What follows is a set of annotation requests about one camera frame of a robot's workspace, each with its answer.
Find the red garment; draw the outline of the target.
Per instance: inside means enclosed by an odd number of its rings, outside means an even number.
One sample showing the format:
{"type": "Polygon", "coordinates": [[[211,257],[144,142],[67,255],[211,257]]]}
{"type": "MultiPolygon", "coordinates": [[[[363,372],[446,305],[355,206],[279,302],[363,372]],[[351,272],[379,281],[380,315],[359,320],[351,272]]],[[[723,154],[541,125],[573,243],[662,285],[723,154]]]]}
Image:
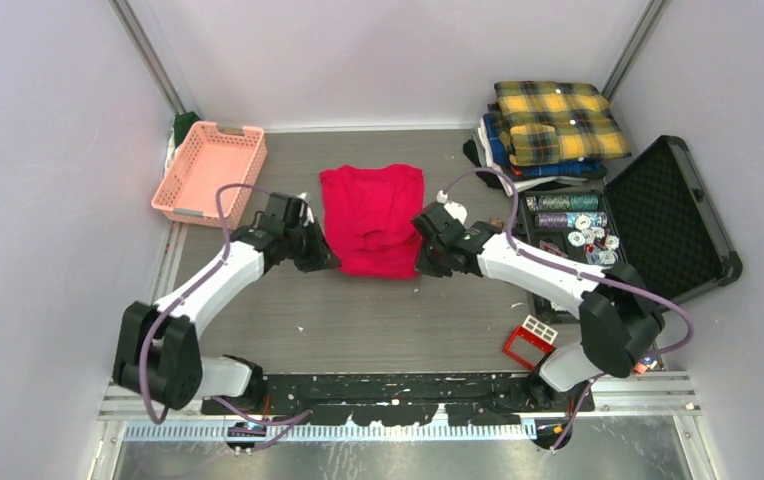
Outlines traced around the red garment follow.
{"type": "Polygon", "coordinates": [[[421,169],[344,165],[322,171],[319,180],[325,237],[342,273],[392,280],[418,276],[421,238],[411,220],[423,207],[421,169]]]}

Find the yellow plaid flannel shirt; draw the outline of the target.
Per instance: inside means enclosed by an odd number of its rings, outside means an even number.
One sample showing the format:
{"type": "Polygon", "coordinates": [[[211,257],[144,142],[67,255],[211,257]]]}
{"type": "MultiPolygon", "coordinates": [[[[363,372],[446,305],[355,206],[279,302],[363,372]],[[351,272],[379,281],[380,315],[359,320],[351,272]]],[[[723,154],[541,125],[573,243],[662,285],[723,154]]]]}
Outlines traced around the yellow plaid flannel shirt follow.
{"type": "Polygon", "coordinates": [[[631,147],[593,85],[579,82],[500,81],[489,105],[509,161],[518,167],[608,161],[631,147]]]}

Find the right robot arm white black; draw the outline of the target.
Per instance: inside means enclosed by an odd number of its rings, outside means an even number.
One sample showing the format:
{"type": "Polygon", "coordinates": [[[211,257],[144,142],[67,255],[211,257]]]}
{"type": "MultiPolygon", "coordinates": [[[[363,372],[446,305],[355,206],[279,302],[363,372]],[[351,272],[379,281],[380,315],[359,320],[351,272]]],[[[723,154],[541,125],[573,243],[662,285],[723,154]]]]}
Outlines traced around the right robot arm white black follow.
{"type": "Polygon", "coordinates": [[[432,202],[411,221],[435,276],[472,274],[549,299],[579,322],[580,338],[533,369],[532,403],[554,410],[569,390],[598,375],[627,378],[664,327],[630,265],[586,265],[549,254],[486,222],[465,226],[448,204],[432,202]]]}

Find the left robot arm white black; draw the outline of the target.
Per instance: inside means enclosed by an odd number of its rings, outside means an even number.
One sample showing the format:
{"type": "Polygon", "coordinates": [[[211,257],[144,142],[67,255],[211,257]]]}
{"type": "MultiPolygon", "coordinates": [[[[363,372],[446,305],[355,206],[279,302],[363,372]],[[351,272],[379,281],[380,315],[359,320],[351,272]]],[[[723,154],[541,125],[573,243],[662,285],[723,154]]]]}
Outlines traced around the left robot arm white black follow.
{"type": "Polygon", "coordinates": [[[236,295],[280,263],[304,273],[340,265],[302,196],[272,193],[252,224],[221,228],[224,244],[205,267],[156,302],[124,310],[112,381],[147,407],[180,410],[210,398],[256,412],[266,396],[262,368],[233,355],[203,356],[201,336],[236,295]]]}

